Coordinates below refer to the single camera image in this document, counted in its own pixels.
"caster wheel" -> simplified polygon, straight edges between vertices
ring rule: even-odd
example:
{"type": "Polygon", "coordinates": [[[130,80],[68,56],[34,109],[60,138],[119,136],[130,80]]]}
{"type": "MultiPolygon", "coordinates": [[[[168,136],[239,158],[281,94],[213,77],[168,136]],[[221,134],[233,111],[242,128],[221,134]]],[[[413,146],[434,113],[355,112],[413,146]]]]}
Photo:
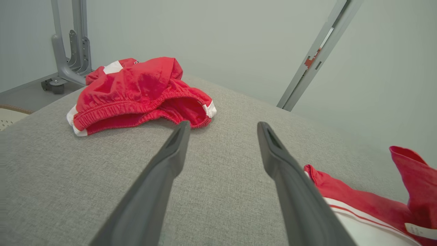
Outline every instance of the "caster wheel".
{"type": "Polygon", "coordinates": [[[64,94],[64,85],[52,86],[52,92],[54,94],[64,94]]]}
{"type": "Polygon", "coordinates": [[[52,85],[50,84],[51,80],[46,80],[41,82],[41,87],[45,91],[50,91],[52,89],[52,85]]]}

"white wall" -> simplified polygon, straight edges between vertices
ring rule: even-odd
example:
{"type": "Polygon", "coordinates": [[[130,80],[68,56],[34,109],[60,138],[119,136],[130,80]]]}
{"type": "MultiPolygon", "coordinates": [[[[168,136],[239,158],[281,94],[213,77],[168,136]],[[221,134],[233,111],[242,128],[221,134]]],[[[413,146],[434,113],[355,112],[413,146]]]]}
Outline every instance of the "white wall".
{"type": "Polygon", "coordinates": [[[335,3],[89,0],[93,69],[172,56],[187,74],[276,106],[335,3]]]}
{"type": "Polygon", "coordinates": [[[292,112],[437,167],[436,43],[436,0],[365,0],[292,112]]]}
{"type": "Polygon", "coordinates": [[[0,92],[57,71],[50,0],[0,1],[0,92]]]}

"clothing tag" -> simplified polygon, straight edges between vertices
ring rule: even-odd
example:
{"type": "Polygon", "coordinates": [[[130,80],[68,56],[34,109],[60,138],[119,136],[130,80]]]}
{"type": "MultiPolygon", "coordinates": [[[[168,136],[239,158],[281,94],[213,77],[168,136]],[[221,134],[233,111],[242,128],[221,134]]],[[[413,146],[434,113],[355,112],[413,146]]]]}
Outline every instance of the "clothing tag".
{"type": "Polygon", "coordinates": [[[409,233],[416,236],[437,240],[437,229],[429,229],[410,223],[405,223],[405,228],[409,233]]]}

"gray mattress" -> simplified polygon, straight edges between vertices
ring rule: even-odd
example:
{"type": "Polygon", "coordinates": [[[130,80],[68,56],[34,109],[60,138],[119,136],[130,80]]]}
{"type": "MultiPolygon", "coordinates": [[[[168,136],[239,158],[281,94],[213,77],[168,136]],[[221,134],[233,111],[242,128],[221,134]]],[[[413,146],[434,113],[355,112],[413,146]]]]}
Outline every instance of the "gray mattress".
{"type": "MultiPolygon", "coordinates": [[[[209,94],[218,113],[191,132],[161,245],[287,244],[276,188],[261,161],[258,121],[272,126],[302,167],[312,164],[355,189],[408,199],[388,152],[204,80],[183,80],[209,94]]],[[[76,137],[66,114],[79,93],[0,134],[7,245],[87,244],[174,129],[159,119],[76,137]]]]}

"red fabric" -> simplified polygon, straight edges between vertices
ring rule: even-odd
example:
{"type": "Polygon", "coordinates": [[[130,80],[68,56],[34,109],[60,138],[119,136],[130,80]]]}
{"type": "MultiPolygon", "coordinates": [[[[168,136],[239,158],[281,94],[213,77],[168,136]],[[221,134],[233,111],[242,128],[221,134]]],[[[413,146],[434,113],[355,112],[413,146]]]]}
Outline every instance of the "red fabric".
{"type": "Polygon", "coordinates": [[[91,135],[160,117],[176,124],[189,120],[192,128],[210,123],[202,105],[210,105],[212,99],[181,80],[183,71],[175,58],[119,62],[123,67],[119,72],[106,74],[105,67],[99,67],[86,77],[88,86],[79,96],[73,120],[78,130],[91,135]]]}
{"type": "Polygon", "coordinates": [[[392,146],[390,152],[410,195],[408,205],[370,192],[354,190],[311,165],[306,165],[304,170],[323,197],[344,202],[384,221],[424,246],[435,246],[435,240],[408,233],[405,223],[437,229],[437,170],[428,166],[412,150],[392,146]]]}

